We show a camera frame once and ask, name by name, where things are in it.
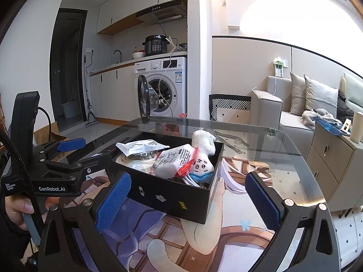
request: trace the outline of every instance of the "faucet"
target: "faucet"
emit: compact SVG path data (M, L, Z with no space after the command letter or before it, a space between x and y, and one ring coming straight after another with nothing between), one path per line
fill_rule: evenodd
M115 51L114 51L114 55L115 55L115 53L116 53L117 51L118 51L118 52L120 52L120 63L121 63L121 62L122 62L122 53L121 53L121 51L120 51L120 50L115 50Z

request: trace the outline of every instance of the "black jacket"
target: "black jacket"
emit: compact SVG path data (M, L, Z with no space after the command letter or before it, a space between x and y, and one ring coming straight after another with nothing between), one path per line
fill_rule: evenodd
M29 244L30 234L10 221L0 187L0 271L26 271L20 259Z
M353 122L354 111L351 110L345 104L346 97L343 94L342 90L339 89L338 92L338 108L336 109L336 118L340 120L342 123L345 122L346 119L349 119Z

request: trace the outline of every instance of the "doorway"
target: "doorway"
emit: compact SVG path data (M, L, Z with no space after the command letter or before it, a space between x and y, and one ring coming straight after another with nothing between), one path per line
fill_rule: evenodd
M60 8L50 47L50 97L59 132L86 121L82 46L86 10Z

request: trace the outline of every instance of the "white bowl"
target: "white bowl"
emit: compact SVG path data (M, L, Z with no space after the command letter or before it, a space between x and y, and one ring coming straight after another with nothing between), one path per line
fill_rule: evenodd
M143 58L145 57L145 52L135 52L132 54L133 59Z

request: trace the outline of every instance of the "anime desk mat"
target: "anime desk mat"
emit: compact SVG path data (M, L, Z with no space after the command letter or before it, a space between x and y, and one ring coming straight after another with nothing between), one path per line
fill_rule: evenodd
M255 171L267 186L273 187L268 165L240 158L245 154L225 147L223 163L229 176L244 186L246 174ZM91 174L82 185L81 196L60 198L59 203L63 207L78 205L108 185L105 171ZM130 272L247 272L273 235L248 194L228 187L223 177L204 225L126 198L111 227L102 232ZM88 269L98 271L77 229L75 237ZM280 266L279 271L287 267Z

